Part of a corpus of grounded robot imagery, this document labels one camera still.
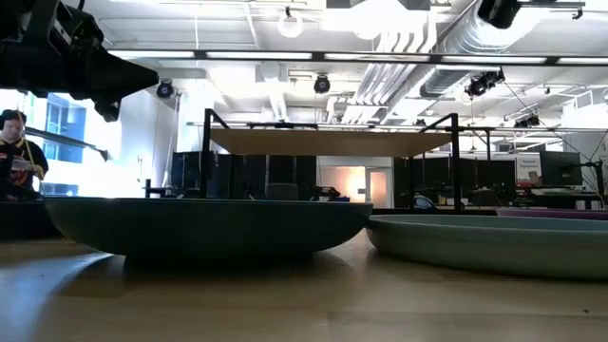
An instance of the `ceiling light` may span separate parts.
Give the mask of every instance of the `ceiling light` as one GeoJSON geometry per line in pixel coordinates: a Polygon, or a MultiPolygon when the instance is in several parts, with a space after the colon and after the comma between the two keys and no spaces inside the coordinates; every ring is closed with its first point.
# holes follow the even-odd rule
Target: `ceiling light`
{"type": "Polygon", "coordinates": [[[368,124],[326,124],[318,125],[319,128],[370,128],[368,124]]]}
{"type": "Polygon", "coordinates": [[[437,66],[437,70],[459,70],[459,71],[500,71],[500,66],[437,66]]]}
{"type": "Polygon", "coordinates": [[[307,61],[313,58],[310,52],[264,52],[264,51],[208,51],[209,59],[224,60],[278,60],[307,61]]]}
{"type": "Polygon", "coordinates": [[[543,64],[546,57],[520,57],[520,56],[444,56],[442,62],[447,63],[492,63],[492,64],[543,64]]]}
{"type": "MultiPolygon", "coordinates": [[[[246,127],[248,124],[247,123],[231,123],[231,122],[226,122],[226,124],[228,124],[229,127],[246,127]]],[[[190,122],[190,123],[186,123],[186,125],[188,126],[204,126],[205,122],[190,122]]],[[[221,123],[211,123],[212,127],[223,127],[221,125],[221,123]]]]}
{"type": "Polygon", "coordinates": [[[284,7],[284,6],[307,6],[305,1],[249,1],[249,0],[110,0],[115,3],[142,3],[160,5],[209,5],[209,6],[242,6],[247,4],[252,7],[284,7]]]}
{"type": "Polygon", "coordinates": [[[558,61],[562,64],[581,64],[581,65],[608,65],[608,58],[605,57],[564,57],[558,61]]]}
{"type": "Polygon", "coordinates": [[[278,19],[276,23],[276,29],[278,32],[283,35],[283,37],[287,38],[295,38],[299,36],[302,31],[304,31],[304,22],[302,21],[302,17],[299,15],[292,15],[289,11],[289,7],[285,8],[285,12],[281,14],[281,17],[278,19]],[[286,25],[287,19],[294,18],[295,23],[290,24],[288,28],[286,25]]]}
{"type": "Polygon", "coordinates": [[[194,51],[178,50],[110,50],[110,54],[125,58],[194,58],[194,51]]]}
{"type": "Polygon", "coordinates": [[[376,128],[380,128],[380,129],[398,129],[398,130],[414,130],[417,131],[418,129],[420,129],[420,127],[415,127],[415,126],[407,126],[407,125],[389,125],[389,124],[385,124],[385,125],[377,125],[376,128]]]}
{"type": "Polygon", "coordinates": [[[330,61],[370,61],[370,62],[428,62],[428,56],[415,54],[392,53],[326,53],[325,59],[330,61]]]}

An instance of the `open office space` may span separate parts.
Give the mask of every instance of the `open office space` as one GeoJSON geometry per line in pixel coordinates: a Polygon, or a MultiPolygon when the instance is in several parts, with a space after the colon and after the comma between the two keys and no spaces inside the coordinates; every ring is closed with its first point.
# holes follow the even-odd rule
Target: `open office space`
{"type": "Polygon", "coordinates": [[[0,0],[0,341],[604,341],[607,30],[0,0]]]}

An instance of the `cable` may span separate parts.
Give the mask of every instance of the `cable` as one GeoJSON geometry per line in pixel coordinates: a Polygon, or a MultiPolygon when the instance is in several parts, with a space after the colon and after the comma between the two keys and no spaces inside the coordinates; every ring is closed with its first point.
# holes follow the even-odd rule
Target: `cable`
{"type": "MultiPolygon", "coordinates": [[[[536,115],[536,113],[534,113],[534,111],[532,111],[532,109],[530,109],[530,107],[528,107],[523,101],[522,99],[517,95],[517,93],[515,91],[513,91],[513,89],[511,88],[511,86],[506,82],[503,81],[504,85],[509,89],[509,91],[511,91],[511,93],[513,94],[513,96],[520,102],[520,104],[523,105],[523,107],[530,112],[530,114],[532,115],[536,115]]],[[[573,150],[575,150],[576,152],[578,152],[581,156],[583,156],[588,162],[592,162],[591,158],[593,158],[596,154],[596,152],[598,151],[599,147],[601,146],[601,144],[603,143],[603,139],[599,142],[598,146],[596,147],[596,150],[594,151],[594,154],[591,156],[591,158],[587,157],[584,153],[580,152],[575,146],[573,146],[571,143],[567,142],[566,139],[564,139],[561,135],[559,135],[558,133],[556,133],[554,130],[552,130],[548,125],[546,125],[541,118],[539,118],[539,123],[541,123],[545,128],[547,128],[551,133],[553,133],[556,137],[558,137],[563,143],[565,143],[567,146],[569,146],[570,148],[572,148],[573,150]]],[[[582,177],[585,179],[585,181],[589,184],[589,186],[592,188],[592,190],[594,190],[594,192],[598,195],[599,200],[601,200],[601,206],[603,208],[605,208],[605,203],[604,203],[604,198],[603,195],[599,193],[599,190],[595,187],[595,184],[597,184],[599,182],[597,175],[594,175],[595,172],[591,173],[592,176],[594,176],[594,181],[590,182],[588,179],[586,179],[584,177],[584,175],[581,172],[582,177]]]]}
{"type": "MultiPolygon", "coordinates": [[[[17,118],[19,118],[19,123],[23,127],[23,142],[26,145],[26,150],[28,151],[29,163],[31,164],[31,169],[35,172],[35,166],[33,155],[31,154],[31,148],[29,148],[28,137],[26,136],[26,124],[23,122],[23,117],[21,116],[21,112],[17,113],[17,118]]],[[[45,194],[45,186],[43,185],[43,178],[45,177],[45,170],[42,170],[42,174],[39,175],[38,180],[40,181],[40,196],[44,199],[45,194]]]]}

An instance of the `shallow dish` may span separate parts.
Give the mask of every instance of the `shallow dish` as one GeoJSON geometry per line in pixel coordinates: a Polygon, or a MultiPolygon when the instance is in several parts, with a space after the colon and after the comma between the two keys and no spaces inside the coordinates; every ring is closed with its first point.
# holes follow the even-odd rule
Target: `shallow dish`
{"type": "Polygon", "coordinates": [[[131,257],[275,257],[354,237],[370,204],[221,199],[46,199],[67,238],[131,257]]]}
{"type": "Polygon", "coordinates": [[[473,271],[608,278],[608,222],[558,218],[371,217],[371,243],[409,260],[473,271]]]}
{"type": "Polygon", "coordinates": [[[603,211],[603,210],[498,208],[498,209],[496,209],[496,213],[500,217],[512,217],[512,218],[608,220],[608,211],[603,211]]]}

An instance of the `security camera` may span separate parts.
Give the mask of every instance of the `security camera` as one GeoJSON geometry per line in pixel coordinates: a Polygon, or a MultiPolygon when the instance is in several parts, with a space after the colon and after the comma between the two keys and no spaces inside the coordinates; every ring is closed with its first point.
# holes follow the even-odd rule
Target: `security camera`
{"type": "Polygon", "coordinates": [[[314,92],[317,94],[325,94],[330,91],[330,80],[327,78],[327,75],[318,75],[316,76],[316,81],[314,82],[314,92]]]}
{"type": "Polygon", "coordinates": [[[173,96],[175,89],[173,87],[173,80],[171,79],[163,79],[161,80],[161,84],[156,89],[156,95],[161,99],[169,99],[173,96]]]}

